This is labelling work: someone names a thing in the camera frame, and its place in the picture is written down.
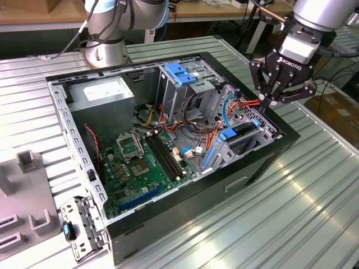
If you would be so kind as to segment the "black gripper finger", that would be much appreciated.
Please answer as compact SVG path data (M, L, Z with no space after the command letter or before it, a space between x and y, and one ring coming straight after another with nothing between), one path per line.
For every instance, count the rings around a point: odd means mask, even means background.
M265 80L262 68L265 67L268 72L268 81ZM272 99L272 91L280 74L280 65L269 66L264 59L253 59L249 63L249 68L256 90L260 91L259 112L265 112Z
M277 105L282 102L290 103L292 101L304 99L313 96L316 93L316 85L312 79L308 79L305 82L292 87L279 87L279 83L274 85L272 91L273 101L270 105Z

